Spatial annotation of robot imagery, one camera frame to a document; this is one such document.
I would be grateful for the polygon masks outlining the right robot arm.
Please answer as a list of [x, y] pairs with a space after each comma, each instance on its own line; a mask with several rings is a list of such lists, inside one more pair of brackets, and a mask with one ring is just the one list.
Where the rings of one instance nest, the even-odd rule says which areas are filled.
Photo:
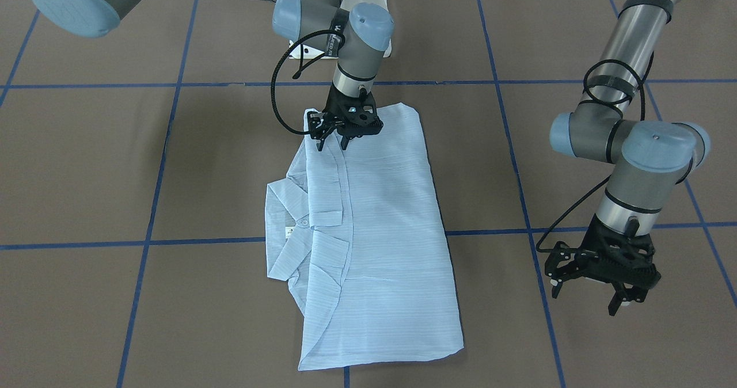
[[[143, 0], [32, 0], [45, 18], [76, 36], [103, 37]], [[323, 149], [330, 135], [346, 149], [355, 138], [377, 135], [383, 122], [377, 113], [372, 86], [390, 50], [394, 18], [385, 0], [238, 0], [271, 4], [271, 27], [290, 42], [269, 83], [271, 97], [284, 61], [295, 50], [310, 48], [318, 59], [336, 60], [326, 103], [306, 112], [302, 130]]]

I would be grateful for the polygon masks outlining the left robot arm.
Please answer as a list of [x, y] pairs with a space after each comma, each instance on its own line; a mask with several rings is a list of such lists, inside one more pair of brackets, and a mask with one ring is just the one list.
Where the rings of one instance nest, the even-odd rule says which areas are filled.
[[610, 315], [621, 306], [644, 302], [659, 282], [650, 236], [677, 184], [705, 162], [708, 133], [690, 122], [647, 120], [647, 78], [656, 42], [681, 0], [624, 0], [600, 60], [582, 79], [582, 96], [573, 112], [561, 113], [550, 126], [550, 146], [560, 154], [613, 165], [613, 172], [592, 188], [603, 189], [582, 243], [535, 245], [545, 254], [543, 275], [551, 296], [563, 284], [586, 278], [613, 286]]

